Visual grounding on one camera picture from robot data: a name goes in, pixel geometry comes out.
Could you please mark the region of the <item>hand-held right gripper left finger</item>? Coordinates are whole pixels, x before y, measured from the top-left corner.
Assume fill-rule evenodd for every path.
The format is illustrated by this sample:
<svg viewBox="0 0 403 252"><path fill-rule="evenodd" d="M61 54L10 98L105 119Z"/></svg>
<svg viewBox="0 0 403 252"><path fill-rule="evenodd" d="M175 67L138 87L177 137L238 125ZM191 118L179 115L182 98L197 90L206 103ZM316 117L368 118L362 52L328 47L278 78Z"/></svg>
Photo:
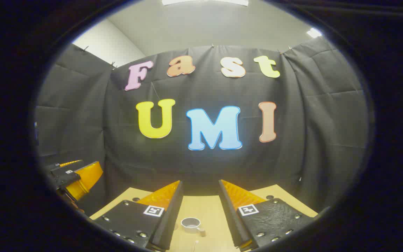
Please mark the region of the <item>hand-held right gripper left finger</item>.
<svg viewBox="0 0 403 252"><path fill-rule="evenodd" d="M169 250L183 199L176 181L154 192L128 188L91 216L111 236L141 250Z"/></svg>

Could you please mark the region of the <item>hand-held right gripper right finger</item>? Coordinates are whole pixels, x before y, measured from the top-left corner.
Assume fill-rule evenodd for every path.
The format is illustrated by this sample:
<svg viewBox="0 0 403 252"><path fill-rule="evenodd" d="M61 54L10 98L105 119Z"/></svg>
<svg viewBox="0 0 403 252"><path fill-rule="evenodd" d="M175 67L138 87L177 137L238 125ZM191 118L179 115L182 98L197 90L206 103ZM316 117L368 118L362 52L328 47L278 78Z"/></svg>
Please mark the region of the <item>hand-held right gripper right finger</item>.
<svg viewBox="0 0 403 252"><path fill-rule="evenodd" d="M233 244L241 251L279 243L318 218L282 196L263 198L222 179L218 184Z"/></svg>

